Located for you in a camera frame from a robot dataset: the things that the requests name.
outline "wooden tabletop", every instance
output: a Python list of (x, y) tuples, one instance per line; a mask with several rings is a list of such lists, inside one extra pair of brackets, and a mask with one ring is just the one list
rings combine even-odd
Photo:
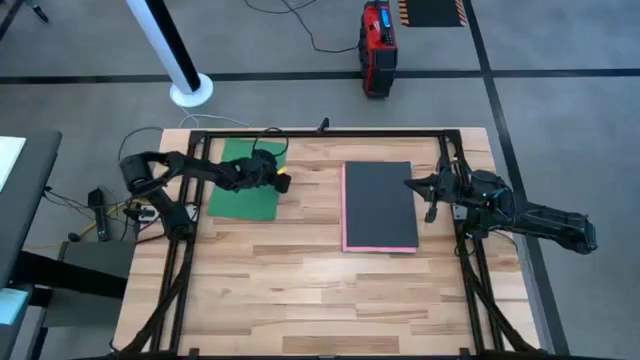
[[(460, 130), (470, 166), (495, 170), (486, 131)], [(165, 130), (160, 151), (186, 152), (188, 137), (189, 130)], [(223, 149), (224, 139), (214, 139), (210, 160), (219, 162)], [(425, 177), (438, 157), (437, 140), (429, 138), (292, 138), (287, 168), (293, 181), (280, 196), (273, 222), (206, 215), (213, 189), (207, 184), (180, 353), (192, 347), (202, 355), (473, 351), (448, 204), (439, 204), (437, 220), (426, 224), (428, 205), (415, 196), (416, 255), (340, 251), (340, 168), (345, 161), (411, 161), (413, 176)], [(173, 198), (180, 181), (168, 186)], [(140, 238), (161, 231), (154, 225)], [(167, 247), (160, 239), (135, 251), (114, 341), (118, 348), (131, 341), (157, 304)], [(485, 248), (498, 305), (538, 346), (514, 244), (492, 235)], [(491, 348), (486, 315), (478, 304)], [(165, 322), (163, 348), (172, 318)]]

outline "red power station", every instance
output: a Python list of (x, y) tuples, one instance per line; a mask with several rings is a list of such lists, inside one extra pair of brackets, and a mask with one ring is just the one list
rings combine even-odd
[(398, 47), (388, 1), (375, 0), (364, 5), (358, 50), (365, 94), (370, 98), (389, 96), (398, 63)]

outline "green mat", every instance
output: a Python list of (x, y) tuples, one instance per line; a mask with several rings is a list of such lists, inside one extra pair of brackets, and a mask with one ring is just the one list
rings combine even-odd
[[(231, 161), (241, 157), (251, 156), (252, 140), (226, 139), (222, 161)], [(274, 154), (284, 150), (285, 144), (258, 141), (256, 148), (265, 149)], [(276, 158), (278, 169), (285, 164), (287, 154)], [(214, 187), (209, 209), (211, 216), (222, 216), (236, 219), (273, 221), (276, 219), (276, 208), (280, 194), (273, 186), (262, 186), (255, 189), (245, 189), (239, 192), (226, 191)]]

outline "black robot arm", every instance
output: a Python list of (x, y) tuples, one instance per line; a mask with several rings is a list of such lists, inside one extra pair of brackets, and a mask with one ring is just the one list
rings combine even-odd
[[(149, 163), (155, 162), (167, 170), (154, 178)], [(162, 189), (175, 176), (188, 176), (215, 183), (224, 190), (240, 191), (270, 185), (280, 193), (289, 189), (291, 177), (279, 174), (275, 155), (256, 149), (250, 158), (214, 164), (186, 156), (177, 151), (144, 152), (126, 157), (120, 170), (133, 198), (146, 198), (153, 205), (169, 240), (189, 240), (194, 234), (193, 221), (183, 204), (174, 202)]]
[(441, 159), (437, 171), (423, 179), (405, 181), (431, 203), (427, 222), (435, 220), (436, 203), (444, 201), (466, 209), (465, 228), (479, 238), (502, 229), (553, 240), (579, 254), (588, 254), (598, 247), (593, 224), (585, 215), (528, 202), (496, 174), (473, 171), (464, 160)]

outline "black mat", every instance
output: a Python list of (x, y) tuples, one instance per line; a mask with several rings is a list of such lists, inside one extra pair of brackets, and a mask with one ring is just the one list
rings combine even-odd
[(347, 247), (417, 248), (409, 162), (347, 162), (344, 190)]
[(461, 27), (467, 17), (461, 0), (398, 0), (400, 19), (408, 27)]

